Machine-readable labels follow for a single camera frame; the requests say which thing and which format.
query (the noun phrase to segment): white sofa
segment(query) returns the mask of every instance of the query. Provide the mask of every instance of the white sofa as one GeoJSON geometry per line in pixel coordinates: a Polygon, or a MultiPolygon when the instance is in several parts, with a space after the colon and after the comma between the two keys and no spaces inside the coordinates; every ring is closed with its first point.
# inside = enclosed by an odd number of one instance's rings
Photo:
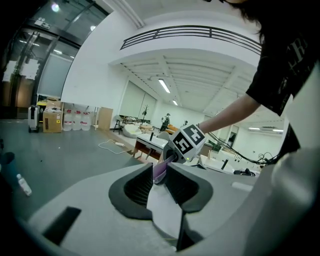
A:
{"type": "Polygon", "coordinates": [[[122,129],[123,135],[135,139],[137,135],[142,134],[139,126],[134,124],[126,124],[122,129]]]}

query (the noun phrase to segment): ceiling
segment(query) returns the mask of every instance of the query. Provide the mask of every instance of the ceiling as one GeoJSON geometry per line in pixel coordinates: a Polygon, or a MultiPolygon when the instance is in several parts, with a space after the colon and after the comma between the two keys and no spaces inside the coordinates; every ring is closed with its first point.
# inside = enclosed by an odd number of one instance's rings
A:
{"type": "Polygon", "coordinates": [[[228,4],[222,4],[218,0],[206,2],[204,0],[122,0],[127,2],[132,10],[140,16],[141,19],[148,19],[153,16],[164,13],[203,10],[219,11],[226,14],[234,14],[234,11],[228,4]]]}
{"type": "MultiPolygon", "coordinates": [[[[204,113],[213,117],[244,95],[256,69],[218,53],[163,52],[148,58],[121,63],[147,84],[165,103],[204,113]],[[170,93],[159,83],[164,79],[170,93]]],[[[271,126],[283,128],[284,120],[261,106],[254,114],[238,123],[241,127],[271,126]]]]}

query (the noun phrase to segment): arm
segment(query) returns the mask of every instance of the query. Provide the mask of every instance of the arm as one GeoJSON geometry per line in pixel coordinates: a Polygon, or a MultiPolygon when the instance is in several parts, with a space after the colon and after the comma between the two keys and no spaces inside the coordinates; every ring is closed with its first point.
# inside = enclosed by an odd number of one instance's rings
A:
{"type": "Polygon", "coordinates": [[[199,128],[206,134],[233,125],[253,114],[260,105],[252,97],[245,94],[216,116],[200,123],[199,128]]]}

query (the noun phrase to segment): suitcase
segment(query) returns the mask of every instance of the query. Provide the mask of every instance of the suitcase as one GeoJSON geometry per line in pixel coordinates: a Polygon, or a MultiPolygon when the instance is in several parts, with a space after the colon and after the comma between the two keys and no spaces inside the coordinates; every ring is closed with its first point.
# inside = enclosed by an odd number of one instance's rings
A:
{"type": "Polygon", "coordinates": [[[38,105],[31,105],[28,108],[29,133],[32,131],[39,132],[39,113],[40,107],[38,105]]]}

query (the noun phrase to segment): white partition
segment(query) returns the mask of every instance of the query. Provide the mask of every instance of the white partition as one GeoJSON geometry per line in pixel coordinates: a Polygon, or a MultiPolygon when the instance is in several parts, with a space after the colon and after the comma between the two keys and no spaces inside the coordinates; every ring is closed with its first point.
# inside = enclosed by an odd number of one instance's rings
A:
{"type": "Polygon", "coordinates": [[[145,119],[151,120],[155,111],[156,102],[157,100],[154,97],[150,96],[144,90],[129,81],[123,96],[119,114],[143,119],[144,116],[142,113],[145,106],[148,105],[148,111],[145,119]]]}
{"type": "Polygon", "coordinates": [[[61,98],[71,64],[72,60],[70,59],[50,54],[40,79],[37,94],[61,98]]]}

